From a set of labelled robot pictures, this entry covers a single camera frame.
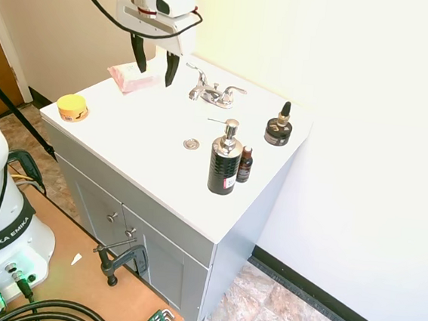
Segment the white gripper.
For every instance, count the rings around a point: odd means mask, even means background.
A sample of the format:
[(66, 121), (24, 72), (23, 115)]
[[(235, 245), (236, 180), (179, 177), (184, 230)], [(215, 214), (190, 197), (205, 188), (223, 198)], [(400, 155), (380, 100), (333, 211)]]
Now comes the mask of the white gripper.
[[(196, 46), (196, 28), (192, 27), (180, 35), (173, 34), (193, 25), (198, 18), (194, 14), (186, 14), (176, 18), (164, 14), (148, 17), (141, 12), (131, 0), (116, 0), (115, 18), (121, 25), (134, 32), (150, 36), (167, 36), (167, 39), (156, 39), (155, 45), (164, 48), (167, 52), (167, 70), (165, 71), (165, 86), (169, 87), (176, 76), (180, 57), (191, 54)], [(146, 53), (143, 49), (143, 38), (131, 33), (131, 47), (134, 59), (140, 73), (147, 71)]]

